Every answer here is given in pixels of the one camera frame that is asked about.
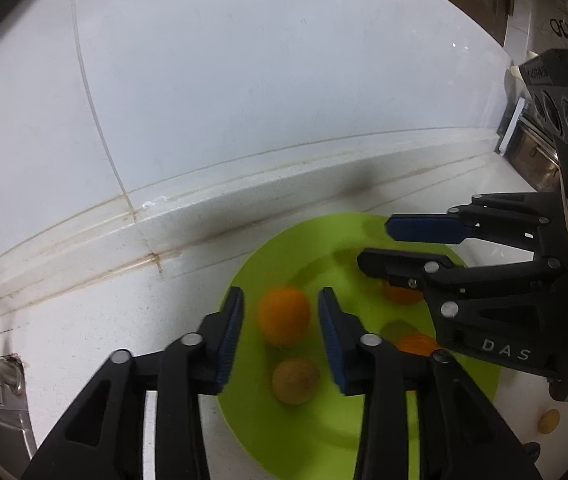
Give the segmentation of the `small yellow-orange fruit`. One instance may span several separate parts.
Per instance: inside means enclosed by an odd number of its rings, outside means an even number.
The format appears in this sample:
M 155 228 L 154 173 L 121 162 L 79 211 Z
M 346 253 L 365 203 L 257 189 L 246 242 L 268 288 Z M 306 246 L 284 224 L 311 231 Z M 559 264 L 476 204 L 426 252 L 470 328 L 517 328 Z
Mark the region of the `small yellow-orange fruit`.
M 561 412 L 556 408 L 551 408 L 546 411 L 538 420 L 537 430 L 539 434 L 552 434 L 553 431 L 557 430 L 558 425 L 561 422 Z

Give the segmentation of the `orange tangerine near rim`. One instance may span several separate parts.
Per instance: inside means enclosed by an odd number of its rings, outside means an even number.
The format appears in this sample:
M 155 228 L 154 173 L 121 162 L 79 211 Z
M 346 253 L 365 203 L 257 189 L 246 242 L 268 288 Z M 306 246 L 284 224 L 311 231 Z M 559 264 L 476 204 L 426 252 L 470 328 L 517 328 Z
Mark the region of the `orange tangerine near rim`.
M 389 301 L 399 306 L 412 306 L 412 304 L 418 304 L 424 299 L 419 290 L 390 285 L 387 281 L 381 282 L 381 289 L 383 289 L 384 296 Z

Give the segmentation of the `steel cooking pot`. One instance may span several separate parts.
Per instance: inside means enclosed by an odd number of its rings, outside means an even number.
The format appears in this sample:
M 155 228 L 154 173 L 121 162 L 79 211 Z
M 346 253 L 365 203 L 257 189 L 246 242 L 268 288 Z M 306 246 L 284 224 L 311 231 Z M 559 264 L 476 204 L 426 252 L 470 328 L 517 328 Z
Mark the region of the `steel cooking pot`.
M 560 165 L 550 139 L 532 122 L 520 118 L 505 158 L 538 192 L 560 192 Z

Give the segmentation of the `orange tangerine front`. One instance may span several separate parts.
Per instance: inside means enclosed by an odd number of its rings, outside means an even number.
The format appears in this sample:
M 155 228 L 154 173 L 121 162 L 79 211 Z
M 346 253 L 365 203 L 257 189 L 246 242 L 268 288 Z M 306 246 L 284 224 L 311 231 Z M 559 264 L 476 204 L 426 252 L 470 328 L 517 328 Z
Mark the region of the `orange tangerine front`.
M 400 351 L 415 354 L 415 356 L 430 356 L 440 349 L 434 338 L 422 333 L 403 335 L 395 345 Z

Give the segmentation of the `green fruit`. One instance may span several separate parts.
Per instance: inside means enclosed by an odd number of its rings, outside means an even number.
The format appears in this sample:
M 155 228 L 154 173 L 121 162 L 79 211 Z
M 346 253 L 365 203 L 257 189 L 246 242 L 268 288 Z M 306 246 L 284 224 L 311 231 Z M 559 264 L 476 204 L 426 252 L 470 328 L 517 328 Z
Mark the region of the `green fruit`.
M 418 329 L 403 320 L 393 320 L 386 323 L 379 331 L 379 336 L 391 342 L 398 344 L 404 336 L 416 334 Z

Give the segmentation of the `white knife rack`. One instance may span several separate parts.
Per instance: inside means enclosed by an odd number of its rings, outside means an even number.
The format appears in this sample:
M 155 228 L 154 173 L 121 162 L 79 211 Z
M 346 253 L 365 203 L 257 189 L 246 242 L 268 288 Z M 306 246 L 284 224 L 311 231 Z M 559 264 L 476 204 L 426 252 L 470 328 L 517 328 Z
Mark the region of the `white knife rack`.
M 510 144 L 513 134 L 515 132 L 517 122 L 526 107 L 526 99 L 522 96 L 517 100 L 515 107 L 510 114 L 506 114 L 502 125 L 499 129 L 499 139 L 494 151 L 500 156 L 504 156 L 506 150 L 508 149 L 508 144 Z

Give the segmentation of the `yellowish orange fruit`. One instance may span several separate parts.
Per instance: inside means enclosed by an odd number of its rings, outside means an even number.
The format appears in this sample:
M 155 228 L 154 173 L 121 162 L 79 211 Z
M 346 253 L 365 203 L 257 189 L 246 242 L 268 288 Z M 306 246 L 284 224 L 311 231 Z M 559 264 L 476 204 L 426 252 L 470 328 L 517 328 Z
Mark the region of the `yellowish orange fruit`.
M 320 378 L 320 371 L 313 359 L 287 359 L 279 362 L 273 370 L 272 392 L 284 404 L 304 404 L 313 397 Z

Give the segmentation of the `black scissors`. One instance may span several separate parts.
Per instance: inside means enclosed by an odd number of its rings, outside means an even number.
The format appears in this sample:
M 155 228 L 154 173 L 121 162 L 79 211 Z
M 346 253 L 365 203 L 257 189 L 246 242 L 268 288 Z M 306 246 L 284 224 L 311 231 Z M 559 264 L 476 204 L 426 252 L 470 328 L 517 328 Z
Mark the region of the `black scissors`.
M 568 40 L 568 23 L 561 18 L 550 18 L 549 25 L 557 37 Z

